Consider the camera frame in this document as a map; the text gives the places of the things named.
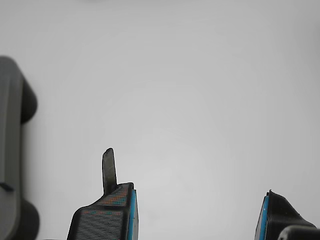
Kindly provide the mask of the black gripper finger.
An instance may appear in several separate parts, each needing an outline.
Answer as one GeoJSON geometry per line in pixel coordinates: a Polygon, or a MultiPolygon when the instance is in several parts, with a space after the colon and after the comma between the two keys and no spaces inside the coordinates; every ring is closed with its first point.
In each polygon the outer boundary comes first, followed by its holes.
{"type": "Polygon", "coordinates": [[[289,201],[269,191],[263,198],[256,240],[320,240],[320,229],[305,220],[289,201]]]}
{"type": "Polygon", "coordinates": [[[114,150],[102,155],[103,195],[79,208],[72,217],[68,240],[138,240],[137,190],[132,182],[117,183],[114,150]]]}

